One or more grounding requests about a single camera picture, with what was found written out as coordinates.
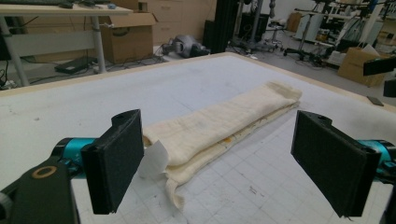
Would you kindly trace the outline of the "black stand with wheeled base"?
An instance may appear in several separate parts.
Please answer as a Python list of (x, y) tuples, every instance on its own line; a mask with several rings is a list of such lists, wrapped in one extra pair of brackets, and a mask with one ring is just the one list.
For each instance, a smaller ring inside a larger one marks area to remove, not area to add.
[(300, 40), (298, 48), (286, 48), (283, 50), (283, 55), (297, 55), (300, 61), (313, 59), (314, 54), (305, 50), (304, 44), (306, 42), (314, 43), (316, 41), (316, 36), (323, 18), (324, 16), (319, 13), (305, 13), (300, 19), (297, 33), (294, 36)]

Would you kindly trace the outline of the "brown cardboard box with paper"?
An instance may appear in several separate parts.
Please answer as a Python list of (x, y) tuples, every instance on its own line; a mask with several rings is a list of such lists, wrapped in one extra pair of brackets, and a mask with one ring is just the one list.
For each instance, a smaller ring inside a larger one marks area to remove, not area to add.
[(371, 45), (367, 45), (364, 48), (349, 48), (337, 75), (367, 87), (379, 86), (385, 77), (385, 73), (365, 76), (363, 74), (363, 64), (374, 59), (385, 59), (388, 57), (386, 54), (378, 53)]

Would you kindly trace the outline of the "black keyboard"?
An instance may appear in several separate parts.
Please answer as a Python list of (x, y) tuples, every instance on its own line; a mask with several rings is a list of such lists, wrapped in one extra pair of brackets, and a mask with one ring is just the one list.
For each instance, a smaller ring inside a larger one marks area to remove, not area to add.
[(74, 0), (0, 0), (1, 5), (60, 6), (72, 5)]

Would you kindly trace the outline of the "cream towel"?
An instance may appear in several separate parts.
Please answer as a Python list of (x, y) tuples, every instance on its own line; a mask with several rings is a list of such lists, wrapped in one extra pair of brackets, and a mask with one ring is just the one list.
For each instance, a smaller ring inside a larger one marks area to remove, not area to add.
[(146, 155), (140, 176), (166, 175), (165, 190), (179, 210), (184, 197), (177, 187), (255, 130), (300, 103), (302, 92), (271, 81), (234, 98), (143, 129)]

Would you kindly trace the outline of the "open cardboard box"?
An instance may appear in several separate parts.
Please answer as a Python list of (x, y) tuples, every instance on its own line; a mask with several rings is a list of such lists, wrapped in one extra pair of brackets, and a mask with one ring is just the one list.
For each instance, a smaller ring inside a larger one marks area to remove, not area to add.
[(147, 59), (153, 54), (153, 14), (133, 12), (124, 16), (100, 17), (105, 59), (111, 63), (127, 63)]

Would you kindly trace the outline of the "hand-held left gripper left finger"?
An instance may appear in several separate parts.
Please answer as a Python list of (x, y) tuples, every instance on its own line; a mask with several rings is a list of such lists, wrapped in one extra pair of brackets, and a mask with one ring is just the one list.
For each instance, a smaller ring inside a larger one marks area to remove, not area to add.
[(96, 215), (115, 213), (144, 157), (141, 111), (114, 116), (98, 138), (65, 138), (51, 154), (71, 176), (87, 181)]

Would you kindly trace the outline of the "metal pole stand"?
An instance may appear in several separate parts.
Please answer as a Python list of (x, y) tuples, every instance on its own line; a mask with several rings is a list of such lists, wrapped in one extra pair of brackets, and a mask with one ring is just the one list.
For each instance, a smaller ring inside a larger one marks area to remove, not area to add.
[(242, 48), (246, 53), (250, 53), (253, 50), (268, 50), (273, 52), (276, 47), (271, 44), (267, 44), (256, 40), (256, 34), (259, 30), (259, 21), (262, 14), (262, 5), (264, 0), (241, 0), (244, 5), (250, 5), (254, 9), (253, 21), (250, 26), (250, 37), (249, 38), (238, 38), (236, 45)]

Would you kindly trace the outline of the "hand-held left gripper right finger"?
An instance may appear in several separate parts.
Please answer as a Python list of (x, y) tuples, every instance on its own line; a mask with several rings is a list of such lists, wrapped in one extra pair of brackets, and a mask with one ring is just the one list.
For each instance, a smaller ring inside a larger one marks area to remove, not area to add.
[(355, 140), (332, 120), (298, 111), (290, 154), (339, 217), (360, 217), (372, 183), (393, 186), (384, 217), (396, 217), (396, 146), (386, 140)]

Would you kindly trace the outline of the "grey machine on floor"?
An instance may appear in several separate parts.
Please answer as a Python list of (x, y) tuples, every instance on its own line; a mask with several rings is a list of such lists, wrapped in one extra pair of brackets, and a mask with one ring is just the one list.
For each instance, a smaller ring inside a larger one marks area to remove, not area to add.
[(210, 54), (210, 49), (200, 44), (191, 35), (177, 35), (171, 38), (168, 43), (162, 45), (163, 55), (174, 52), (182, 58), (194, 58)]

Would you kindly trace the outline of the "small cardboard box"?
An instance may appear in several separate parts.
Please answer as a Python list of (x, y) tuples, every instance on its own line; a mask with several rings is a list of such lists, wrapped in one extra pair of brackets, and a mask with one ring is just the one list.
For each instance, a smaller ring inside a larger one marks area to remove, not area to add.
[(300, 12), (290, 13), (287, 20), (287, 26), (286, 26), (287, 30), (296, 33), (299, 27), (301, 17), (302, 14)]

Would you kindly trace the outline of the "light wooden drawer cabinet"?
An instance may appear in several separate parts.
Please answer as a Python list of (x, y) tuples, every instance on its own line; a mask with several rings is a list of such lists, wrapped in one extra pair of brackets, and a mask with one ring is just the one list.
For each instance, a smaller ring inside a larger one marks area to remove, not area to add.
[(153, 43), (160, 46), (176, 35), (202, 42), (205, 22), (215, 19), (217, 0), (138, 0), (138, 5), (154, 15)]

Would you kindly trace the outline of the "black tall column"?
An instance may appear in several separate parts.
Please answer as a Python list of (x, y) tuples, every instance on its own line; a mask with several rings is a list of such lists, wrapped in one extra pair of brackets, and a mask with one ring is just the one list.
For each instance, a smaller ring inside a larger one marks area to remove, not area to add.
[(238, 0), (217, 0), (215, 18), (205, 21), (203, 44), (212, 54), (222, 53), (232, 38)]

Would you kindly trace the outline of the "flat black device on floor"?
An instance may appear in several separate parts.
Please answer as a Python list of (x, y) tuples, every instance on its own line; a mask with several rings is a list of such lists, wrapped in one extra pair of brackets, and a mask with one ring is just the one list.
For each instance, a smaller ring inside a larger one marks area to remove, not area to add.
[(54, 70), (64, 74), (75, 74), (84, 69), (89, 68), (92, 64), (96, 63), (97, 59), (94, 57), (80, 57), (67, 63), (56, 65)]

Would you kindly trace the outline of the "wooden desk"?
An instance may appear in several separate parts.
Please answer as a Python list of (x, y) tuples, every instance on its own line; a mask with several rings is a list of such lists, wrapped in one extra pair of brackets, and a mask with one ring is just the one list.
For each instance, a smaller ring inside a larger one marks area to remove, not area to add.
[[(109, 9), (105, 5), (99, 8), (86, 8), (74, 5), (72, 9), (56, 6), (5, 5), (0, 4), (1, 36), (5, 39), (7, 50), (23, 87), (29, 86), (21, 57), (36, 54), (58, 53), (73, 50), (95, 49), (98, 60), (98, 72), (106, 72), (104, 50), (99, 25), (101, 16), (127, 16), (132, 10), (124, 7)], [(12, 35), (7, 26), (6, 17), (90, 17), (92, 29), (88, 31), (59, 34)]]

